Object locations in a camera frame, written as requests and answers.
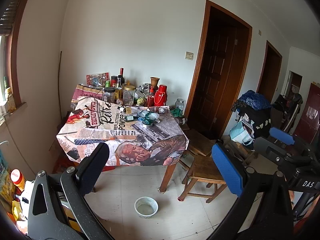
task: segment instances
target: wall switch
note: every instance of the wall switch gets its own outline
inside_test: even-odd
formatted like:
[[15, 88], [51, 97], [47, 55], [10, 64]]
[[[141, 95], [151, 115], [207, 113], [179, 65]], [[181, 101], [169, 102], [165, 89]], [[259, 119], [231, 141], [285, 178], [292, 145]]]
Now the wall switch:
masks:
[[186, 52], [186, 59], [188, 59], [188, 60], [193, 60], [193, 53], [191, 53], [191, 52]]

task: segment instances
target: wooden door frame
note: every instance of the wooden door frame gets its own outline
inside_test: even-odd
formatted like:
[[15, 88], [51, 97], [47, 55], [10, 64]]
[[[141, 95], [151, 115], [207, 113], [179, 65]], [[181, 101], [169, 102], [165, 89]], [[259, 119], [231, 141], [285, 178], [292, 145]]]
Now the wooden door frame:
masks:
[[279, 57], [280, 57], [280, 68], [279, 68], [279, 72], [278, 72], [278, 78], [277, 78], [277, 84], [278, 84], [278, 79], [279, 79], [279, 74], [280, 74], [280, 69], [281, 69], [281, 63], [282, 63], [282, 55], [279, 53], [279, 51], [276, 50], [276, 48], [267, 40], [266, 42], [266, 50], [264, 52], [264, 59], [263, 59], [263, 64], [262, 64], [262, 70], [261, 70], [261, 74], [260, 74], [260, 78], [259, 78], [259, 83], [256, 89], [256, 93], [258, 92], [260, 85], [261, 85], [261, 80], [262, 80], [262, 76], [263, 76], [263, 71], [264, 71], [264, 67], [266, 65], [266, 60], [267, 60], [267, 52], [268, 52], [268, 47], [270, 47]]
[[[239, 18], [237, 15], [235, 15], [232, 12], [228, 11], [227, 9], [221, 7], [220, 5], [218, 5], [218, 4], [214, 3], [214, 2], [206, 0], [206, 2], [205, 2], [205, 10], [204, 10], [204, 20], [203, 20], [201, 37], [200, 37], [200, 44], [199, 44], [199, 50], [198, 50], [198, 56], [197, 56], [197, 60], [196, 60], [195, 71], [193, 73], [193, 78], [192, 78], [192, 83], [191, 83], [190, 92], [189, 92], [189, 96], [188, 96], [188, 101], [187, 101], [187, 104], [186, 104], [186, 109], [185, 109], [185, 112], [184, 112], [184, 115], [186, 117], [188, 117], [188, 115], [190, 113], [191, 105], [192, 105], [192, 102], [193, 102], [193, 97], [195, 95], [196, 86], [197, 86], [197, 82], [198, 82], [198, 78], [199, 78], [199, 73], [200, 73], [200, 69], [201, 69], [201, 63], [202, 63], [203, 54], [204, 54], [204, 46], [205, 46], [205, 42], [206, 42], [206, 38], [207, 38], [211, 7], [214, 7], [216, 9], [222, 11], [223, 13], [231, 16], [233, 19], [235, 19], [236, 21], [240, 22], [242, 25], [244, 25], [245, 27], [247, 27], [249, 29], [249, 38], [248, 38], [248, 43], [247, 43], [246, 55], [245, 55], [245, 59], [244, 59], [244, 65], [243, 65], [243, 68], [242, 68], [240, 81], [239, 81], [239, 84], [238, 84], [237, 89], [236, 89], [236, 95], [235, 95], [235, 98], [234, 98], [233, 101], [236, 101], [238, 96], [239, 96], [239, 92], [240, 92], [240, 89], [241, 89], [241, 86], [242, 86], [242, 82], [243, 82], [243, 78], [244, 78], [244, 73], [245, 73], [245, 70], [246, 70], [246, 67], [247, 67], [247, 63], [248, 63], [250, 44], [251, 44], [251, 36], [252, 36], [252, 27], [249, 24], [247, 24], [244, 20]], [[228, 116], [226, 118], [226, 122], [225, 122], [225, 124], [224, 124], [224, 126], [222, 128], [222, 133], [224, 132], [224, 130], [227, 127], [227, 124], [228, 124], [228, 122], [230, 120], [231, 114], [232, 114], [232, 112], [230, 111], [230, 113], [228, 114]]]

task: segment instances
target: floor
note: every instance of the floor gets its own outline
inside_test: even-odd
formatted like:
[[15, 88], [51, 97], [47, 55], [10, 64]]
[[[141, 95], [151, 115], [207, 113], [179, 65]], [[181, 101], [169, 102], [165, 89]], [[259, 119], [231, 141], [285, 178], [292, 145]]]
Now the floor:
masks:
[[[192, 157], [184, 161], [189, 165]], [[251, 165], [260, 173], [273, 174], [276, 165], [263, 156]], [[158, 192], [166, 167], [117, 167], [103, 172], [95, 185], [96, 193], [85, 196], [92, 210], [100, 217], [104, 227], [116, 240], [194, 240], [206, 239], [219, 225], [236, 200], [226, 188], [211, 203], [205, 198], [187, 196], [183, 202], [177, 198], [183, 191], [181, 184], [186, 171], [177, 165], [167, 191]], [[213, 194], [213, 188], [197, 182], [192, 192]], [[149, 219], [140, 218], [134, 209], [134, 202], [141, 196], [154, 198], [159, 205], [158, 212]], [[248, 228], [261, 200], [261, 194], [244, 222], [241, 231]]]

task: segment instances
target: red thermos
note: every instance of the red thermos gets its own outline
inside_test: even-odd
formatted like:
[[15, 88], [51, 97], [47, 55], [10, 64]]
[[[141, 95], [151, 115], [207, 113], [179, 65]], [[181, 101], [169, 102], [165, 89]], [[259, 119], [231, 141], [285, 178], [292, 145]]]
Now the red thermos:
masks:
[[154, 106], [165, 106], [167, 103], [167, 86], [160, 85], [155, 94]]

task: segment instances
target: metal bolt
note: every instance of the metal bolt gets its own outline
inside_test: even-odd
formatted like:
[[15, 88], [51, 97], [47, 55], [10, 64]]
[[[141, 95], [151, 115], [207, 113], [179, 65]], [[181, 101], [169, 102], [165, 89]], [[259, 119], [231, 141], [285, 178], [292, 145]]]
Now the metal bolt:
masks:
[[70, 167], [67, 168], [67, 173], [73, 173], [75, 170], [76, 170], [75, 167], [70, 166]]
[[39, 171], [39, 172], [38, 172], [38, 176], [39, 176], [39, 177], [42, 177], [44, 174], [45, 174], [45, 171]]
[[247, 173], [254, 173], [255, 172], [254, 168], [252, 168], [252, 167], [247, 167], [245, 170], [247, 171]]
[[281, 171], [277, 171], [276, 174], [278, 177], [283, 177], [283, 173]]

